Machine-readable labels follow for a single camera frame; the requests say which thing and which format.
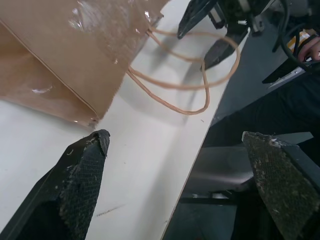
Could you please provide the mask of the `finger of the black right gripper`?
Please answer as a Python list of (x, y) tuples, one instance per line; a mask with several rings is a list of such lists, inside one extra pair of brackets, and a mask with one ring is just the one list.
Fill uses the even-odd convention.
[[(226, 37), (231, 38), (239, 45), (248, 33), (247, 26), (229, 26)], [(235, 49), (226, 41), (219, 39), (204, 56), (205, 70), (215, 67), (224, 59), (233, 54)]]
[(177, 38), (182, 39), (192, 28), (204, 19), (218, 0), (191, 0), (178, 25)]

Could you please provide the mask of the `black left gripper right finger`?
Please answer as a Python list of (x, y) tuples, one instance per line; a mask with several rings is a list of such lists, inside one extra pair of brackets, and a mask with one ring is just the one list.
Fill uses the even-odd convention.
[(255, 184), (285, 240), (320, 238), (320, 168), (296, 144), (245, 131)]

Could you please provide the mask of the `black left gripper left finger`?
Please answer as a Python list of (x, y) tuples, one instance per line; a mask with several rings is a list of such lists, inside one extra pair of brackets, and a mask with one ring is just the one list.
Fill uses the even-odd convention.
[(110, 133), (69, 145), (0, 233), (2, 240), (84, 240), (97, 204)]

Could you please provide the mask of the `bystander's bare hand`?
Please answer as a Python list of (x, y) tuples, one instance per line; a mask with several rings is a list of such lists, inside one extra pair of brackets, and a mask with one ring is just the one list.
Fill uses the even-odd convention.
[(320, 38), (316, 37), (306, 43), (298, 54), (298, 59), (303, 62), (306, 57), (311, 57), (314, 61), (320, 60)]

